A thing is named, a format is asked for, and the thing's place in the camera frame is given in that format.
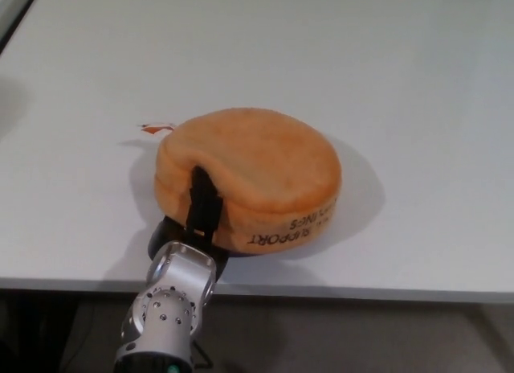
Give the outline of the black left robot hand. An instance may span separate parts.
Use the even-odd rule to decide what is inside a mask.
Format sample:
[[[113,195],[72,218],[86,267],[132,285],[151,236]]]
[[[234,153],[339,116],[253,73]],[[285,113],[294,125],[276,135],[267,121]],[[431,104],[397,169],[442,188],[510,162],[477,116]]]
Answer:
[[[194,167],[191,180],[191,204],[186,212],[185,225],[165,216],[149,241],[149,257],[153,260],[165,243],[178,240],[211,256],[217,266],[224,268],[230,257],[229,252],[217,248],[213,242],[221,218],[223,199],[210,176],[201,167]]]

